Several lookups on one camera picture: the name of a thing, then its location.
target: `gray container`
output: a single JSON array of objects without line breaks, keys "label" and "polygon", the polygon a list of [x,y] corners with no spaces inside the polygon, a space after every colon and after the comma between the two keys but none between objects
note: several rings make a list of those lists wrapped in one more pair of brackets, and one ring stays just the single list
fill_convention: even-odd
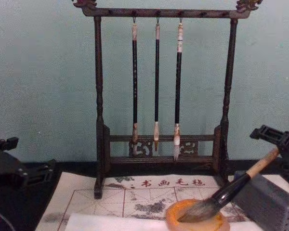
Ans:
[{"label": "gray container", "polygon": [[[244,172],[236,172],[235,179]],[[289,231],[289,193],[255,176],[233,199],[265,231]]]}]

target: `table surface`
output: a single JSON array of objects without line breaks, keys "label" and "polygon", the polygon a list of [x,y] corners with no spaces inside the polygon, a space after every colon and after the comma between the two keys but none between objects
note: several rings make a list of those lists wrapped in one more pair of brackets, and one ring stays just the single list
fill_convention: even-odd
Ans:
[{"label": "table surface", "polygon": [[[256,160],[230,161],[230,168],[233,170],[247,170]],[[37,163],[26,164],[28,167],[39,165]],[[135,175],[166,175],[185,174],[200,175],[201,172],[192,169],[119,169],[109,173],[110,177]],[[14,225],[17,231],[34,231],[39,223],[55,187],[60,179],[62,171],[81,174],[84,176],[96,176],[96,163],[64,162],[57,163],[51,182],[29,187],[23,190],[14,190],[8,187],[0,188],[0,212]],[[280,174],[289,182],[289,174],[280,168],[280,160],[277,160],[268,167],[263,174]]]}]

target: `wooden brush rack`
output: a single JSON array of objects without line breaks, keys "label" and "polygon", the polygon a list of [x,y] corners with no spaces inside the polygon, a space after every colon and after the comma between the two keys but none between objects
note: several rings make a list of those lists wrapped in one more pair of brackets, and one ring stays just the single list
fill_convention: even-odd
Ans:
[{"label": "wooden brush rack", "polygon": [[[101,19],[102,17],[176,17],[176,18],[229,18],[230,38],[228,58],[226,66],[223,115],[220,124],[214,129],[212,135],[182,135],[181,154],[178,159],[180,164],[194,163],[200,170],[212,170],[213,174],[221,180],[228,181],[228,111],[232,74],[234,66],[234,55],[236,45],[236,26],[239,19],[248,18],[250,12],[256,10],[262,0],[239,0],[236,10],[179,10],[179,9],[118,9],[97,8],[96,0],[78,0],[75,7],[81,8],[85,16],[94,17],[95,30],[95,80],[96,80],[96,154],[97,154],[97,179],[94,186],[94,197],[102,198],[103,181],[112,164],[156,164],[173,163],[173,156],[153,156],[153,135],[139,136],[138,151],[141,154],[134,155],[131,147],[132,136],[110,135],[110,129],[103,120],[103,65],[102,65],[102,39]],[[173,135],[160,135],[159,142],[173,141]],[[213,141],[212,156],[198,156],[198,143],[201,141]],[[111,142],[128,142],[130,151],[128,157],[111,157]]]}]

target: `black brush handle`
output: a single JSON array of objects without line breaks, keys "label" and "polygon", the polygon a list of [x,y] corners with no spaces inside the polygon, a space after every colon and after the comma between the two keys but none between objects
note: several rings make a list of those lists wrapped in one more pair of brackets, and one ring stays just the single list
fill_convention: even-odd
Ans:
[{"label": "black brush handle", "polygon": [[177,53],[177,76],[175,84],[175,116],[174,123],[178,124],[180,121],[180,87],[181,87],[181,61],[182,53]]},{"label": "black brush handle", "polygon": [[222,208],[241,191],[241,189],[249,182],[249,180],[250,176],[245,173],[238,179],[219,189],[216,193],[213,194],[212,198],[215,199]]},{"label": "black brush handle", "polygon": [[137,41],[133,40],[133,123],[137,123]]},{"label": "black brush handle", "polygon": [[158,122],[159,39],[155,41],[155,121]]}]

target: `hanging brush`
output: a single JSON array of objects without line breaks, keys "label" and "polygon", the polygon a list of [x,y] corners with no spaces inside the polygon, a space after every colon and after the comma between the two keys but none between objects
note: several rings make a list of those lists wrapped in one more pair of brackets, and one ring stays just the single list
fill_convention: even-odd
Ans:
[{"label": "hanging brush", "polygon": [[159,17],[157,17],[157,23],[155,27],[155,122],[154,122],[154,145],[155,151],[158,150],[158,137],[159,137],[159,128],[158,128],[158,82],[159,82]]},{"label": "hanging brush", "polygon": [[200,201],[189,208],[186,213],[178,219],[178,221],[195,223],[215,216],[221,208],[228,204],[241,191],[250,179],[268,166],[268,164],[275,160],[278,155],[279,150],[274,148],[241,177],[219,189],[212,197]]},{"label": "hanging brush", "polygon": [[183,46],[183,24],[182,18],[178,26],[178,49],[177,49],[177,72],[175,85],[175,118],[174,118],[174,138],[173,138],[173,158],[177,161],[180,154],[180,85],[181,85],[181,61],[182,61],[182,46]]},{"label": "hanging brush", "polygon": [[133,46],[133,133],[132,144],[133,154],[137,153],[138,132],[137,132],[137,24],[136,17],[133,17],[132,32],[132,46]]}]

